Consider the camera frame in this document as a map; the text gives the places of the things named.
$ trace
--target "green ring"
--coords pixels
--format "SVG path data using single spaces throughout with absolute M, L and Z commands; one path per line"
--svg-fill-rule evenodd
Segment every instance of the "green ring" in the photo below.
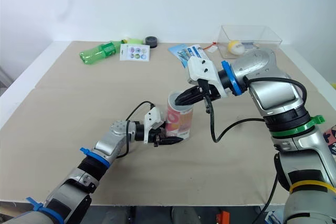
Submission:
M 286 130 L 286 131 L 271 131 L 272 136 L 289 136 L 301 133 L 303 131 L 308 130 L 309 128 L 313 127 L 315 124 L 321 124 L 325 122 L 325 119 L 321 115 L 314 116 L 310 118 L 311 120 L 308 123 L 300 125 L 294 129 Z

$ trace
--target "wire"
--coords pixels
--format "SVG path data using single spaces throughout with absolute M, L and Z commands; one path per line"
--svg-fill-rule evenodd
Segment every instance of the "wire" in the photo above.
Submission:
M 207 47 L 202 48 L 202 49 L 203 49 L 203 50 L 208 49 L 208 48 L 212 47 L 212 46 L 215 45 L 215 44 L 217 44 L 217 43 L 216 43 L 216 42 L 212 42 L 212 44 L 211 44 L 210 46 L 207 46 Z
M 225 133 L 230 130 L 231 128 L 233 128 L 234 126 L 236 126 L 239 123 L 244 123 L 244 122 L 249 122 L 249 121 L 258 121 L 258 122 L 264 122 L 265 120 L 262 118 L 247 118 L 247 119 L 242 119 L 239 120 L 233 124 L 231 124 L 230 126 L 228 126 L 225 130 L 223 130 L 223 132 L 218 136 L 218 138 L 216 138 L 215 135 L 215 113 L 214 113 L 214 107 L 212 106 L 210 97 L 208 95 L 204 96 L 208 106 L 209 106 L 209 110 L 210 110 L 210 131 L 211 131 L 211 138 L 215 143 L 218 143 L 222 137 L 225 135 Z
M 151 105 L 151 108 L 155 107 L 155 104 L 154 104 L 154 103 L 152 103 L 152 102 L 150 102 L 150 101 L 143 101 L 143 102 L 140 103 L 138 106 L 136 106 L 136 108 L 135 108 L 135 109 L 131 112 L 131 114 L 126 118 L 126 120 L 128 120 L 128 119 L 134 114 L 134 112 L 135 112 L 141 105 L 143 105 L 143 104 L 145 104 L 145 103 L 150 104 L 150 105 Z
M 272 187 L 272 191 L 271 191 L 271 194 L 269 195 L 268 197 L 268 200 L 265 204 L 265 206 L 263 207 L 263 209 L 260 211 L 260 213 L 257 215 L 257 217 L 254 219 L 254 221 L 252 222 L 252 224 L 255 224 L 256 221 L 259 219 L 259 217 L 266 211 L 266 209 L 268 208 L 269 204 L 271 203 L 272 201 L 272 198 L 273 198 L 273 195 L 274 195 L 274 192 L 275 192 L 275 188 L 277 187 L 277 184 L 278 184 L 278 174 L 275 176 L 275 180 L 274 180 L 274 183 L 273 183 L 273 187 Z
M 296 80 L 287 79 L 287 78 L 279 78 L 279 77 L 263 77 L 263 78 L 254 78 L 246 81 L 247 86 L 249 86 L 252 82 L 257 81 L 276 81 L 276 82 L 287 82 L 294 84 L 295 86 L 299 87 L 302 91 L 302 99 L 303 99 L 303 105 L 305 105 L 307 100 L 307 89 L 306 87 Z
M 126 151 L 124 154 L 117 156 L 117 158 L 121 158 L 121 157 L 125 157 L 128 152 L 130 151 L 130 134 L 128 133 L 128 129 L 129 129 L 129 125 L 130 125 L 130 121 L 129 118 L 134 114 L 134 112 L 143 104 L 148 103 L 151 105 L 151 108 L 155 107 L 155 104 L 150 102 L 150 101 L 143 101 L 142 103 L 140 103 L 138 106 L 136 106 L 136 108 L 131 112 L 131 114 L 129 114 L 129 116 L 126 118 Z

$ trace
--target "green plastic bottle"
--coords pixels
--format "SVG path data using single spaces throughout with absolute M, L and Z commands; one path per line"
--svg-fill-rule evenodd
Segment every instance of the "green plastic bottle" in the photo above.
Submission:
M 79 57 L 85 64 L 93 64 L 100 59 L 105 59 L 111 55 L 120 52 L 120 46 L 124 41 L 110 41 L 106 44 L 101 44 L 92 49 L 79 53 Z

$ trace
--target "blue ring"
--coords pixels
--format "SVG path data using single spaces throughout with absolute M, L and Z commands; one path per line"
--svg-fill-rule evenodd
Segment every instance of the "blue ring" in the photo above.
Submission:
M 239 87 L 239 85 L 238 85 L 238 83 L 236 81 L 236 78 L 235 78 L 234 74 L 231 71 L 230 64 L 227 61 L 223 60 L 222 61 L 222 67 L 224 68 L 227 76 L 229 77 L 229 80 L 232 83 L 232 87 L 235 90 L 236 94 L 237 95 L 241 95 L 242 91 L 240 90 L 240 87 Z
M 96 160 L 98 160 L 98 161 L 100 161 L 101 163 L 103 163 L 107 168 L 110 168 L 110 163 L 109 163 L 106 159 L 104 159 L 104 158 L 102 158 L 101 156 L 99 156 L 98 154 L 93 153 L 93 152 L 91 152 L 89 149 L 85 149 L 85 148 L 83 148 L 83 147 L 82 147 L 80 150 L 81 150 L 85 155 L 95 158 Z
M 31 203 L 34 206 L 33 211 L 46 212 L 51 216 L 53 216 L 55 219 L 57 219 L 59 224 L 64 224 L 64 220 L 58 212 L 55 212 L 47 207 L 43 207 L 43 203 L 37 203 L 31 197 L 27 197 L 26 200 L 28 200 L 29 203 Z

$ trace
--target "white backdrop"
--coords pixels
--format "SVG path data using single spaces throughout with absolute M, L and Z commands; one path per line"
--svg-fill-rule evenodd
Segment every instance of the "white backdrop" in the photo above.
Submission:
M 1 0 L 1 67 L 20 73 L 53 40 L 211 42 L 221 24 L 268 25 L 336 81 L 335 0 Z

